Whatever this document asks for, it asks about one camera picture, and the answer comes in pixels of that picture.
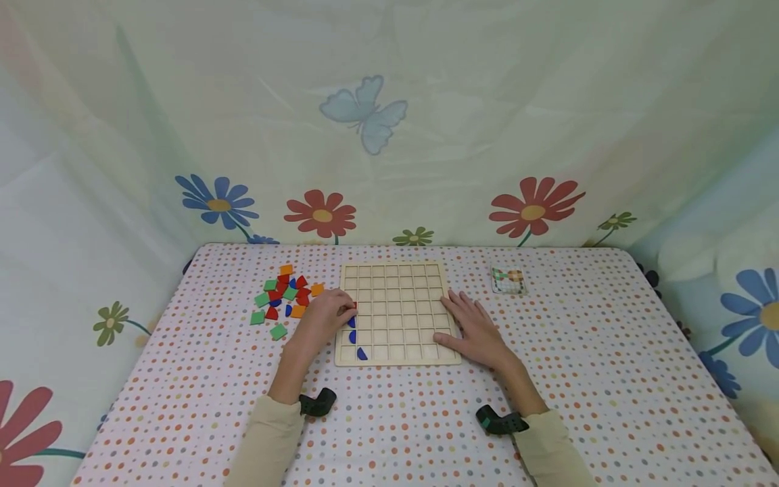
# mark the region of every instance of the right hand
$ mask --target right hand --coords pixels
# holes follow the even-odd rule
[[[435,333],[433,340],[437,344],[458,351],[470,360],[493,369],[516,360],[514,352],[503,343],[497,326],[479,301],[474,302],[464,292],[458,295],[450,289],[449,297],[442,297],[441,303],[460,324],[463,337],[455,338],[446,333]]]

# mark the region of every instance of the yellow flower center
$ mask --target yellow flower center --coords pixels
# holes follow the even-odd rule
[[[206,205],[208,205],[211,211],[218,211],[220,213],[224,213],[225,211],[230,211],[233,209],[233,207],[230,205],[230,202],[225,199],[211,199],[206,202]]]
[[[312,218],[320,223],[327,223],[333,220],[333,214],[327,210],[315,210]]]
[[[546,208],[544,208],[543,206],[530,205],[530,206],[526,206],[524,210],[522,210],[520,216],[525,221],[533,221],[543,217],[545,213],[546,213]]]
[[[769,330],[779,331],[779,302],[772,302],[763,308],[760,322]]]

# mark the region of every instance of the olive green flower print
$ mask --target olive green flower print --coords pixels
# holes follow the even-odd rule
[[[125,329],[123,322],[129,318],[128,313],[130,308],[122,308],[122,304],[116,301],[111,309],[101,308],[97,314],[103,321],[95,323],[92,326],[92,330],[100,331],[100,336],[97,338],[97,346],[110,345],[114,343],[114,334],[121,333]]]
[[[425,227],[417,228],[416,232],[411,233],[411,230],[403,230],[403,235],[399,235],[392,239],[395,245],[425,245],[432,243],[432,236],[435,233],[433,230],[427,231]]]
[[[627,228],[632,222],[638,220],[629,211],[623,211],[617,216],[617,214],[611,215],[611,217],[601,223],[598,228],[601,230],[618,230],[620,228]]]

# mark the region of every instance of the left hand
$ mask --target left hand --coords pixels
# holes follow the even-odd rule
[[[285,349],[294,349],[300,358],[313,360],[336,332],[357,315],[354,302],[340,289],[328,289],[305,310]]]

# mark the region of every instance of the beige sleeve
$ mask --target beige sleeve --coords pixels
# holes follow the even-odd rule
[[[568,429],[557,411],[531,415],[530,426],[514,433],[522,462],[538,487],[590,487],[595,484],[576,447],[568,439]]]
[[[300,403],[259,398],[224,487],[279,487],[302,431]]]

